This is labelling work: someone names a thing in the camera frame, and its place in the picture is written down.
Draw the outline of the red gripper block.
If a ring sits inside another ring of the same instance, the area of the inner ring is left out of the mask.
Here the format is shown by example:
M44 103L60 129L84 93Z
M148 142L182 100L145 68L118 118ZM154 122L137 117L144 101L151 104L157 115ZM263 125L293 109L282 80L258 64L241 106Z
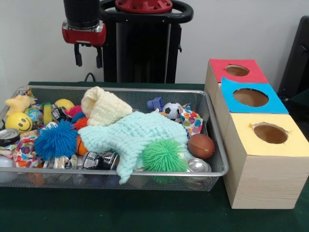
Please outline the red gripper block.
M106 40L106 26L104 23L100 22L97 26L90 29L75 29L71 27L67 21L64 21L62 24L62 35L66 43L75 44L75 62L78 67L81 67L83 64L82 55L79 51L79 44L90 44L91 46L96 46L97 68L100 69L103 67L102 45Z

